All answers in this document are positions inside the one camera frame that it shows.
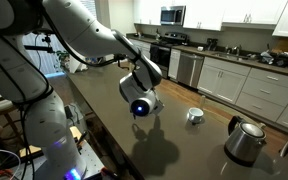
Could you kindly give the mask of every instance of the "kitchen island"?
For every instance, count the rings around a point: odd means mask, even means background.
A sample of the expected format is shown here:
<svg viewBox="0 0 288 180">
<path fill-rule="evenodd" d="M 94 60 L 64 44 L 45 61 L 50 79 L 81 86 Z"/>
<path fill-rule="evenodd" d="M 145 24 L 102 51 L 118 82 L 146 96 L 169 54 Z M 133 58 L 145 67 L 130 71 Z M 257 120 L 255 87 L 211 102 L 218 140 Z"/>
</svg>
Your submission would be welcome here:
<svg viewBox="0 0 288 180">
<path fill-rule="evenodd" d="M 253 168 L 234 163 L 223 149 L 227 125 L 205 115 L 193 126 L 187 121 L 190 107 L 163 92 L 157 92 L 165 104 L 159 116 L 134 120 L 119 93 L 126 74 L 109 65 L 68 77 L 143 179 L 285 179 L 288 161 L 278 150 L 267 154 L 264 147 Z"/>
</svg>

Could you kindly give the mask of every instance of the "window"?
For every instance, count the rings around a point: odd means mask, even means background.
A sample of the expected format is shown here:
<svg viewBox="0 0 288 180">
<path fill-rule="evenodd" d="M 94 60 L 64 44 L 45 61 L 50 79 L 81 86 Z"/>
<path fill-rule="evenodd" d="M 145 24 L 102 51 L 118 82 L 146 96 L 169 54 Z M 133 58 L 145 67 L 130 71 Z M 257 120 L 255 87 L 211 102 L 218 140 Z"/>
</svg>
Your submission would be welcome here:
<svg viewBox="0 0 288 180">
<path fill-rule="evenodd" d="M 96 16 L 96 7 L 95 0 L 80 0 L 80 2 L 93 14 L 93 16 L 97 19 Z M 45 42 L 42 42 L 42 38 L 45 35 L 40 35 L 36 38 L 36 34 L 30 33 L 23 37 L 24 45 L 34 46 L 47 46 Z M 64 48 L 61 43 L 57 40 L 55 35 L 51 35 L 51 46 L 53 51 L 63 51 Z M 36 67 L 40 66 L 40 70 L 43 74 L 53 74 L 61 71 L 59 68 L 58 57 L 55 54 L 46 53 L 45 51 L 39 51 L 40 58 L 38 56 L 37 51 L 27 51 L 30 57 L 33 60 L 33 63 Z"/>
</svg>

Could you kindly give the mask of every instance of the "dishwasher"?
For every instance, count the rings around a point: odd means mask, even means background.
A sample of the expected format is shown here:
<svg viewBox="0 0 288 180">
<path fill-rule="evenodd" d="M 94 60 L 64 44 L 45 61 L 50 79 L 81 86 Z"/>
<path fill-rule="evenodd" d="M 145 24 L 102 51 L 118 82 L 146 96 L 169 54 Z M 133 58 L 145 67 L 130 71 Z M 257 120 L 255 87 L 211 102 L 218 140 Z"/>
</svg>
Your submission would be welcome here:
<svg viewBox="0 0 288 180">
<path fill-rule="evenodd" d="M 203 56 L 182 52 L 177 71 L 177 81 L 190 87 L 197 88 L 203 61 Z"/>
</svg>

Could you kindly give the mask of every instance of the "wall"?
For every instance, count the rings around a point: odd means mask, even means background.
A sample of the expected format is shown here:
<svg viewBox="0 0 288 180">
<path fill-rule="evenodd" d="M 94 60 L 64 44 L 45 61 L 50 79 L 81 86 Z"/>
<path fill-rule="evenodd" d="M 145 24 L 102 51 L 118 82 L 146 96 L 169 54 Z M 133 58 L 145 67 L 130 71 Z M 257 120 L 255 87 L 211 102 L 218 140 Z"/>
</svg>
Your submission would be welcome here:
<svg viewBox="0 0 288 180">
<path fill-rule="evenodd" d="M 222 31 L 209 31 L 199 29 L 187 29 L 178 26 L 152 26 L 152 25 L 135 25 L 142 33 L 155 35 L 156 28 L 162 34 L 165 32 L 181 32 L 189 35 L 193 42 L 206 43 L 207 38 L 217 38 L 219 46 L 234 47 L 242 45 L 242 49 L 248 51 L 262 52 L 266 50 L 266 44 L 275 47 L 278 37 L 273 37 L 273 30 L 267 29 L 250 29 L 225 27 Z"/>
<path fill-rule="evenodd" d="M 122 34 L 135 33 L 133 0 L 96 0 L 98 20 Z"/>
</svg>

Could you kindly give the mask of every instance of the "dark countertop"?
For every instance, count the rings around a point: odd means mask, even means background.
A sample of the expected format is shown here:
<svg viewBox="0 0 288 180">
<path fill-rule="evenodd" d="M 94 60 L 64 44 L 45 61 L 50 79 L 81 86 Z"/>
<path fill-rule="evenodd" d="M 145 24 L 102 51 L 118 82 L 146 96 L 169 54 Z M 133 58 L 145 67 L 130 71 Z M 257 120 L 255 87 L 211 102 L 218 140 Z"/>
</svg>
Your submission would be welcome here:
<svg viewBox="0 0 288 180">
<path fill-rule="evenodd" d="M 146 37 L 138 38 L 138 37 L 128 36 L 128 38 L 138 40 L 138 41 L 143 41 L 146 43 L 156 42 L 155 39 L 146 38 Z M 271 72 L 275 72 L 275 73 L 279 73 L 279 74 L 283 74 L 283 75 L 288 76 L 288 68 L 281 68 L 281 67 L 272 66 L 272 65 L 268 65 L 268 64 L 262 64 L 262 63 L 257 62 L 257 60 L 239 60 L 239 61 L 228 60 L 226 58 L 212 55 L 214 53 L 217 53 L 216 51 L 197 51 L 197 47 L 192 47 L 192 46 L 173 46 L 172 48 L 177 49 L 177 50 L 181 50 L 184 52 L 188 52 L 188 53 L 194 53 L 197 55 L 204 55 L 207 57 L 212 57 L 215 59 L 219 59 L 219 60 L 223 60 L 223 61 L 227 61 L 227 62 L 231 62 L 231 63 L 235 63 L 235 64 L 241 64 L 241 65 L 245 65 L 245 66 L 249 66 L 249 67 L 253 67 L 253 68 L 263 69 L 263 70 L 267 70 L 267 71 L 271 71 Z"/>
<path fill-rule="evenodd" d="M 108 65 L 68 77 L 145 179 L 279 179 L 274 174 L 281 169 L 288 173 L 288 161 L 277 150 L 266 154 L 265 147 L 253 168 L 234 163 L 223 150 L 227 125 L 205 113 L 205 122 L 192 126 L 187 121 L 190 107 L 162 92 L 157 91 L 165 104 L 159 117 L 134 120 L 119 93 L 119 80 L 126 74 Z"/>
</svg>

